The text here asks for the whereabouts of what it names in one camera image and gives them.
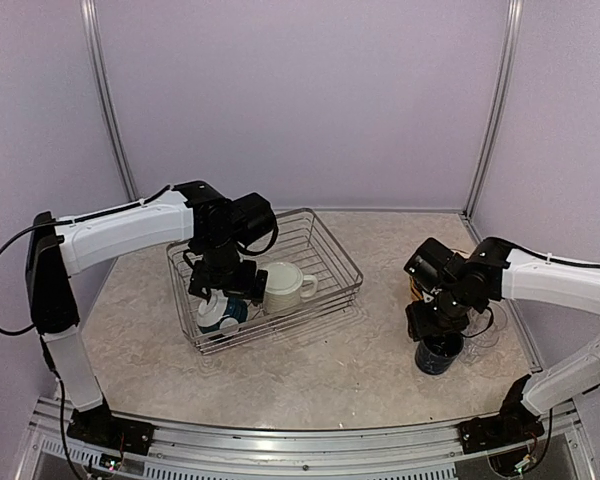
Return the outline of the yellow dotted plate front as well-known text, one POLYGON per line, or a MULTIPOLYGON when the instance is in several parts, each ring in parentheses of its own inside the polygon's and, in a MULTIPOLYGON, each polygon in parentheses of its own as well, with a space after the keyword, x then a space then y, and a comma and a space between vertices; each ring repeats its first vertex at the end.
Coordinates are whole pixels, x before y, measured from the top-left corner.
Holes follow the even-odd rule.
POLYGON ((410 292, 413 301, 420 301, 423 299, 422 291, 413 279, 410 280, 410 292))

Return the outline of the dark blue mug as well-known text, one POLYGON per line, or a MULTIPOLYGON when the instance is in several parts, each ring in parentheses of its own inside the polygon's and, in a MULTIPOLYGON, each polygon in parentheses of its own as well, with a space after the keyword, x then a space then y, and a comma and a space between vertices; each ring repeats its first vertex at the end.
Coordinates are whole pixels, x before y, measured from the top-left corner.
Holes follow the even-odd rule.
POLYGON ((415 364, 427 375, 444 374, 464 348, 464 337, 459 333, 428 336, 422 339, 415 352, 415 364))

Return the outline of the clear drinking glass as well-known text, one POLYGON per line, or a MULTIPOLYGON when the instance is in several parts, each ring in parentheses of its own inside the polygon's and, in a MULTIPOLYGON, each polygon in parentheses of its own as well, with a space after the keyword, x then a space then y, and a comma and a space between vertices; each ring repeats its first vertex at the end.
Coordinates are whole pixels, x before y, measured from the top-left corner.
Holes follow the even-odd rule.
POLYGON ((459 356, 462 363, 476 363, 499 342, 499 332, 495 325, 489 328, 487 325, 488 321, 485 319, 474 319, 464 331, 464 347, 459 356))
POLYGON ((503 302, 491 302, 482 312, 472 309, 468 314, 469 327, 465 334, 478 339, 496 338, 508 325, 508 313, 503 302))

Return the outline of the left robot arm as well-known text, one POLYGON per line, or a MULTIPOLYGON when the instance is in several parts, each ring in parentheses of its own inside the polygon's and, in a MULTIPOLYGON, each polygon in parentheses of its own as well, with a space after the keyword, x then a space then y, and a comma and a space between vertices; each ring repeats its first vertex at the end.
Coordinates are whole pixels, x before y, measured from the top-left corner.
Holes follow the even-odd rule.
POLYGON ((188 292, 211 302, 217 295, 262 302, 267 273, 251 245, 279 235, 268 200, 250 193, 231 200, 197 180, 167 185, 149 198, 79 216, 37 215, 7 240, 28 236, 25 267, 32 329, 50 370, 74 406, 73 424, 101 445, 120 424, 98 384, 79 331, 71 277, 104 261, 167 242, 184 242, 195 256, 188 292))

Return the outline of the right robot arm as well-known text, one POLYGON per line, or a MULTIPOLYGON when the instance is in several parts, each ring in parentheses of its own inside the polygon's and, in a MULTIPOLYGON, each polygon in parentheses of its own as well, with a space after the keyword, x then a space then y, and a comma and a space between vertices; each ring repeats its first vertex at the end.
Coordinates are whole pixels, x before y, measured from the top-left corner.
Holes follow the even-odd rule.
MULTIPOLYGON (((493 301, 530 300, 600 316, 599 263, 538 253, 498 237, 481 241, 468 257, 428 238, 404 270, 425 295, 406 309, 415 341, 463 334, 469 311, 482 313, 493 301)), ((511 444, 522 434, 541 434, 540 417, 552 407, 599 386, 600 333, 547 370, 517 380, 497 414, 468 424, 511 444)))

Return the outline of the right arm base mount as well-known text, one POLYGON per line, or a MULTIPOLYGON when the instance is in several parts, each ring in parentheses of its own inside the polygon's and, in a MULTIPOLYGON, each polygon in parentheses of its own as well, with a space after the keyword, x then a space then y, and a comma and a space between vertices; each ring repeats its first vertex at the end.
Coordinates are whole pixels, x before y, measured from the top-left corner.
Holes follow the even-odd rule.
POLYGON ((494 450, 537 439, 545 433, 543 424, 536 419, 522 421, 515 417, 503 418, 499 415, 476 417, 459 423, 456 429, 464 454, 494 450))

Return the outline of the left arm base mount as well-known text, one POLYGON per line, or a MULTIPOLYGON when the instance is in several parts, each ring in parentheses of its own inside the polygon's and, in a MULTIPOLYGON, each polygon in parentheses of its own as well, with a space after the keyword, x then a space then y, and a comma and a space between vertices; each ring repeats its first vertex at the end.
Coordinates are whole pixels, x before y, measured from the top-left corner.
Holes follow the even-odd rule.
POLYGON ((155 426, 150 423, 120 417, 112 417, 100 425, 87 425, 73 419, 67 429, 67 435, 71 439, 124 454, 142 456, 148 455, 154 432, 155 426))

